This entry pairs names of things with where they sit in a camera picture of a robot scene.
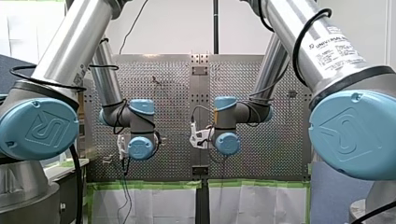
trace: white wall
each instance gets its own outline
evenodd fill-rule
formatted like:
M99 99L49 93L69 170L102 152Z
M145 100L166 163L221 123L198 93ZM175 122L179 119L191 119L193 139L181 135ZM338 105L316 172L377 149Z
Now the white wall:
M106 31L114 53L132 26L144 0L126 4ZM148 0L122 53L186 54L213 52L213 0ZM271 33L250 6L219 0L219 52L264 54Z
M63 2L0 1L0 54L38 63L63 19Z
M392 2L320 0L319 4L332 9L334 23L369 63L396 68L396 3Z

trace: blue joint cap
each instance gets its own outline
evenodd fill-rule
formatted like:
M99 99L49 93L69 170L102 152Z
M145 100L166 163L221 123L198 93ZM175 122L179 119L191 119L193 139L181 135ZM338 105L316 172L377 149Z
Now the blue joint cap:
M69 149L77 136L76 112L56 99L26 100L0 118L0 152L16 160L50 159Z
M128 144L129 157L136 161L148 159L153 150L154 145L146 137L135 137Z
M270 121L272 119L273 115L274 115L274 109L270 106L270 111L268 111L268 116L264 122Z
M338 172L396 180L396 99L375 91L339 91L312 111L309 137Z
M225 110L236 105L236 97L234 96L218 96L215 99L216 110Z
M104 114L105 112L103 111L103 109L101 109L100 110L100 112L99 112L99 121L102 123L102 124L104 124L104 125L107 125L107 126L110 126L106 121L105 121L105 118L104 118Z
M232 156L241 149L241 141L235 133L223 133L216 139L215 146L219 153Z
M152 100L136 99L131 100L129 108L134 112L143 115L154 115L154 102Z

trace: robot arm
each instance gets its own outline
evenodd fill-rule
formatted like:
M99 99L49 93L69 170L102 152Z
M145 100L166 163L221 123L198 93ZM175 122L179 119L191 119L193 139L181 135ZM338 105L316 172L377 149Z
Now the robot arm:
M130 133L119 134L122 141L120 157L142 161L151 158L161 143L154 124L154 102L146 99L133 99L126 102L122 97L107 41L101 41L93 56L92 76L102 103L99 120L111 127L130 127Z
M75 1L36 67L33 79L17 81L0 107L1 154L20 161L45 160L61 154L75 142L76 87L82 85L92 58L94 65L111 64L107 42L101 40L108 23L120 15L124 3ZM101 113L104 123L131 127L129 155L137 160L148 158L156 142L160 142L154 134L153 102L132 100L126 104L114 71L95 66L92 73L104 106Z
M313 0L245 0L271 23L275 34L266 54L255 91L280 76L286 53L293 59L299 79L313 93L309 136L313 147L332 168L369 180L396 178L396 84L388 66L371 66ZM271 95L273 89L260 97ZM263 121L268 107L246 119L246 111L234 97L215 100L216 149L231 155L240 148L235 124Z

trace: perforated metal panel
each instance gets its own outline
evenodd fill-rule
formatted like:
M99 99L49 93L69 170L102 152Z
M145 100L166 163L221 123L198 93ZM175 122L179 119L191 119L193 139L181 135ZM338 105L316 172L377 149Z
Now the perforated metal panel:
M211 105L219 95L234 95L246 100L255 84L262 56L211 55L209 76L201 76L196 83L191 82L197 76L191 75L194 62L190 55L117 56L114 60L120 67L117 74L124 98L153 99L157 130L165 138L164 145L150 161L131 162L128 178L186 180L192 179L193 165L205 165L198 158L199 149L191 148L189 142L191 107L197 104L197 99L200 99L197 102L205 102L204 98L195 97L197 92L203 97L207 92ZM204 81L206 78L210 80L210 92L208 81ZM290 98L293 91L297 96ZM87 177L89 181L120 179L117 136L112 133L112 128L98 121L101 105L95 87L91 92L86 92L86 148L94 147L96 157L89 166ZM229 158L225 165L210 162L209 178L303 180L307 176L310 146L306 130L310 95L294 77L291 68L277 85L275 98L273 119L258 128L238 125L242 151ZM201 122L205 127L211 120ZM221 159L215 149L212 154Z
M120 67L117 76L124 98L154 100L156 130L163 138L160 150L152 159L131 161L128 178L191 179L190 56L118 56L114 61ZM113 134L112 128L95 119L101 109L96 90L92 92L91 104L93 144L97 155L88 171L89 180L120 178L117 136Z
M262 57L210 56L210 98L236 96L246 100L253 90ZM307 103L310 95L295 78L291 66L277 85L274 116L257 128L238 124L242 150L225 164L210 162L211 178L269 178L300 180L307 175L309 147L304 146L304 126L307 123ZM221 161L217 151L212 154Z

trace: black cable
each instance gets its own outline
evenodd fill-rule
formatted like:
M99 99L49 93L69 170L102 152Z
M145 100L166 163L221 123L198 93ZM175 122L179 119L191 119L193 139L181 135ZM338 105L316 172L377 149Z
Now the black cable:
M129 202L130 202L129 203L130 206L129 206L128 213L126 214L126 217L125 217L124 221L122 222L122 224L126 223L126 220L128 220L128 216L129 216L129 214L131 214L131 211L132 211L132 198L131 198L131 194L129 194L128 185L126 183L126 176L128 175L128 172L129 172L130 162L131 162L131 159L128 159L128 164L126 166L126 171L125 171L125 173L123 175L123 181L124 181L124 185L125 185L125 189L126 189L126 194L128 196Z
M128 202L129 202L128 197L127 197L127 193L126 193L126 190L128 190L128 189L126 189L126 188L125 188L125 185L124 185L124 177L125 177L125 171L124 171L124 169L125 169L125 159L122 159L122 160L121 160L121 171L122 171L123 179L121 180L121 185L122 185L122 190L124 191L125 204L124 204L123 206L121 206L121 207L117 210L117 221L119 222L119 224L120 224L120 211L121 211L121 210L128 204Z
M103 38L103 39L100 40L100 43L99 43L99 44L102 44L103 42L107 42L107 43L108 43L108 41L109 41L108 38Z
M149 119L146 119L145 117L141 116L139 113L135 112L134 110L130 109L132 113L134 113L136 116L138 116L140 119L144 120L145 122L147 122L148 124L150 124L154 129L155 129L155 123L152 122Z
M76 181L77 181L77 213L76 213L76 224L82 223L82 176L81 166L79 165L78 154L74 145L70 146L70 153L72 154L73 163L76 170Z
M111 70L117 71L120 68L114 64L105 64L105 65L99 65L99 64L90 64L90 68L110 68Z
M203 105L196 105L195 106L195 108L192 110L192 113L191 113L191 122L194 122L195 121L195 119L194 119L194 114L195 114L195 110L196 109L198 109L198 108L202 108L202 109L204 109L204 110L206 110L207 112L212 112L209 108L207 108L206 106L203 106Z
M282 74L280 74L280 76L274 81L273 84L271 84L270 86L268 86L268 87L266 87L266 88L264 88L264 89L262 89L262 90L260 90L260 91L253 92L253 93L249 94L248 96L249 96L249 97L252 97L252 96L261 94L261 93L263 93L263 92L265 92L265 91L268 91L268 90L270 90L271 88L273 88L273 87L274 87L280 80L282 80L282 78L286 75L286 72L288 71L288 67L289 67L289 66L286 66L285 70L283 70Z
M158 139L158 143L157 143L157 146L155 147L155 150L152 152L151 156L149 156L149 157L147 158L147 161L148 161L149 159L153 158L153 157L155 156L155 154L157 154L158 150L160 150L160 145L163 143L163 140L161 139L160 133L157 132L157 131L154 131L154 134L155 134L155 136L156 136L157 139Z
M327 16L330 18L332 16L332 10L329 8L323 8L321 11L315 14L314 17L309 19L309 21L307 21L306 24L304 25L303 30L298 35L296 39L296 43L294 45L293 54L292 54L292 64L293 64L294 74L299 79L299 81L305 86L306 86L306 82L301 76L300 65L298 64L298 56L300 53L300 48L306 33L309 31L309 29L312 27L315 21L322 18L323 16Z
M15 77L20 77L22 79L26 79L28 81L31 81L31 82L34 82L34 83L40 84L40 85L48 85L48 86L60 87L60 88L65 88L65 89L69 89L69 90L76 90L76 91L85 91L85 90L87 90L84 87L67 86L67 85L63 85L63 84L59 84L59 83L55 83L55 82L48 82L48 81L44 81L44 80L40 80L40 79L35 79L33 77L27 77L26 75L17 72L17 71L20 71L20 70L35 69L35 68L36 68L36 65L15 66L15 67L9 69L9 73L12 74Z
M267 30L271 32L274 32L274 29L270 25L268 25L268 23L265 21L264 15L262 15L262 0L259 0L259 16L265 28L267 28Z
M145 5L146 5L146 3L147 3L148 1L149 1L149 0L146 0L145 3L143 3L143 6L140 8L140 11L139 11L139 13L138 13L137 16L136 16L136 19L134 19L134 24L132 24L131 29L129 30L129 32L128 32L128 33L126 34L126 36L124 37L124 40L123 40L123 42L122 42L122 45L121 45L120 53L119 53L119 54L122 54L122 49L123 49L123 47L125 46L126 39L128 38L128 35L130 35L131 32L132 32L132 30L134 29L134 26L136 25L136 22L139 20L140 14L142 14L142 11L143 11L143 9L145 8Z
M249 109L249 113L252 110L256 114L257 119L259 120L259 122L257 122L256 124L247 123L247 126L252 127L252 128L258 127L260 125L260 122L262 121L262 116L260 115L259 111L257 111L256 108L254 108L252 105L250 105L249 102L239 101L238 103L247 106L247 108Z
M376 216L376 215L378 215L380 213L388 211L389 209L392 209L394 207L396 207L396 202L385 204L384 206L379 207L379 208L375 209L374 211L372 211L372 212L370 212L370 213L368 213L368 214L356 219L351 224L362 224L363 221L365 221L365 220L367 220L367 219L369 219L371 217L374 217L374 216Z
M123 106L119 108L119 111L117 112L116 123L113 126L114 134L120 134L125 129L125 127L122 127L119 131L117 131L117 126L121 126L120 117L122 115L122 112L125 109L125 107L128 105L128 102L126 101L126 99L123 99L122 101L123 101Z

